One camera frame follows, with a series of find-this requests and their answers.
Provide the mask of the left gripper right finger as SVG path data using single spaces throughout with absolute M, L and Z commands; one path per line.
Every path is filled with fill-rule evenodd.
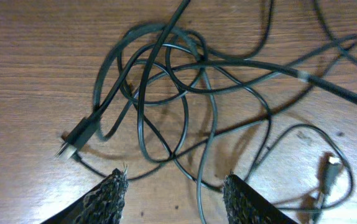
M 223 200 L 229 224 L 297 224 L 235 174 L 224 180 Z

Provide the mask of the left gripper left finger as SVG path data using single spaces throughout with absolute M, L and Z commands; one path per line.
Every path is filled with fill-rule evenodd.
M 115 169 L 98 185 L 44 223 L 118 224 L 128 189 L 127 170 Z

